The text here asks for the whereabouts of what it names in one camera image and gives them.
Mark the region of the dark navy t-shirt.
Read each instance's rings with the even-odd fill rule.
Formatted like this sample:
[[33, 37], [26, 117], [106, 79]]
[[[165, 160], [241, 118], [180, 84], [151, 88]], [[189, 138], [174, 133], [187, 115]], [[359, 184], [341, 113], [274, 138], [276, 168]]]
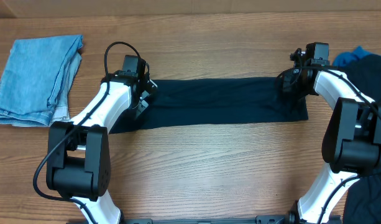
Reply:
[[305, 100], [285, 98], [273, 77], [156, 80], [157, 92], [136, 120], [121, 116], [111, 133], [196, 124], [308, 119]]

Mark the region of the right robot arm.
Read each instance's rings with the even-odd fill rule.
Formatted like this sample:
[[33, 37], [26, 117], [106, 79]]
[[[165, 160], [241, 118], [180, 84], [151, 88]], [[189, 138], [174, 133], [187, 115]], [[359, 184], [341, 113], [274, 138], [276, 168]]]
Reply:
[[277, 77], [280, 93], [296, 100], [322, 96], [333, 113], [321, 145], [321, 171], [282, 223], [340, 223], [330, 216], [338, 201], [354, 183], [381, 167], [381, 104], [331, 66], [327, 43], [298, 48], [290, 60], [293, 68]]

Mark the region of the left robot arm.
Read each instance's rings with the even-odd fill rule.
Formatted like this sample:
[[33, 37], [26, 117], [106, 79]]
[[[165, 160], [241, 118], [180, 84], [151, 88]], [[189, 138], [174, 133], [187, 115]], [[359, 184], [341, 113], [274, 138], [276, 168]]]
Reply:
[[49, 131], [46, 183], [76, 204], [87, 223], [124, 223], [108, 185], [111, 159], [108, 134], [115, 125], [133, 128], [157, 86], [147, 62], [126, 55], [121, 70], [101, 82], [89, 105], [69, 121], [54, 122]]

